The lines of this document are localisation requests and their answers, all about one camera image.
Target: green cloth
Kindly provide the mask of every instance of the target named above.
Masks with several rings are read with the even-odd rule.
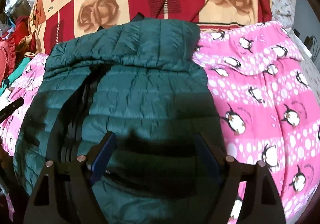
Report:
[[[4,93],[6,88],[9,88],[11,84],[22,75],[23,70],[30,61],[31,59],[29,57],[23,58],[18,67],[12,72],[12,74],[10,74],[6,79],[2,81],[0,96]]]
[[[219,188],[196,156],[194,135],[225,147],[207,75],[191,60],[199,34],[194,23],[148,19],[56,45],[16,144],[14,168],[28,194],[63,104],[92,66],[114,64],[93,96],[77,153],[107,131],[117,136],[110,174],[92,187],[103,214],[110,224],[202,223]]]

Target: silver bolt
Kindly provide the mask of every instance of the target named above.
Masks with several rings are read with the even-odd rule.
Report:
[[[83,162],[85,160],[85,155],[79,155],[77,157],[78,162]]]
[[[235,159],[231,155],[226,156],[226,161],[232,163]]]
[[[258,161],[258,165],[261,167],[265,167],[266,163],[264,161]]]
[[[45,166],[46,167],[50,167],[50,166],[52,166],[53,165],[53,161],[47,161],[46,163],[45,163]]]

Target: gray wall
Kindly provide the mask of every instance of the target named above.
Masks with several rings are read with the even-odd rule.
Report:
[[[318,48],[320,48],[320,22],[307,0],[296,0],[293,28],[300,33],[299,38],[302,42],[307,36],[314,35],[318,40]],[[315,61],[315,65],[320,71],[320,54]]]

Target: quilted jacket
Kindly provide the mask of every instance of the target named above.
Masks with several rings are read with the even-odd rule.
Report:
[[[224,145],[206,73],[191,60],[199,33],[193,23],[148,19],[56,45],[16,145],[26,191],[46,160],[85,155],[113,131],[118,148],[92,187],[108,223],[201,223],[218,187],[194,135]],[[66,155],[70,135],[76,149]]]

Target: pink fabric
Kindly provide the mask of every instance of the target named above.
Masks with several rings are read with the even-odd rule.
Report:
[[[23,97],[24,104],[0,124],[0,136],[3,139],[2,146],[10,156],[14,155],[24,116],[42,83],[47,57],[47,54],[37,54],[28,63],[21,77],[15,80],[11,86],[15,87],[15,89],[9,96],[8,104],[20,97]]]
[[[320,180],[320,108],[301,74],[301,59],[275,21],[224,35],[201,33],[193,55],[207,73],[228,155],[242,163],[266,162],[287,219],[307,203]],[[244,188],[241,183],[242,199]],[[240,208],[235,202],[230,223]]]

